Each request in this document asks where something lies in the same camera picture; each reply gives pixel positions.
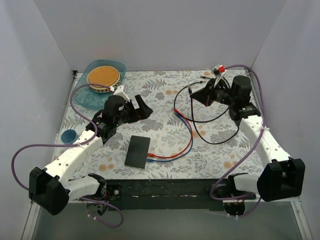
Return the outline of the black network switch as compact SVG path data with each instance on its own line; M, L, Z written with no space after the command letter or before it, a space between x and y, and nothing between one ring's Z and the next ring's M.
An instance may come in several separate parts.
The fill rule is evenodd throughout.
M124 165L131 168L145 169L150 141L149 137L132 135Z

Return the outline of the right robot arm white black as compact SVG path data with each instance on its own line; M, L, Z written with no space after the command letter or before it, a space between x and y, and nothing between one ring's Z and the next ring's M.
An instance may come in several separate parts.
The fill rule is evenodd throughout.
M251 80L237 75L231 86L215 78L204 88L189 93L192 101L206 107L213 102L227 105L230 118L253 144L263 165L259 176L230 174L226 184L227 195L238 199L243 193L247 196L258 194L265 202L298 197L302 193L306 166L300 158L292 158L275 140L262 114L250 101L251 91Z

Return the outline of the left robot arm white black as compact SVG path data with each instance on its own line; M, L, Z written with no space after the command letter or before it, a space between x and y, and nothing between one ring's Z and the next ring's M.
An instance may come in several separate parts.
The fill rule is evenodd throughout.
M75 142L75 147L67 149L55 161L40 169L35 167L29 174L29 198L46 209L51 215L59 214L69 201L89 197L104 199L107 181L102 176L90 173L72 180L76 169L96 150L100 149L123 124L131 124L150 117L153 110L140 95L131 100L112 95L99 110Z

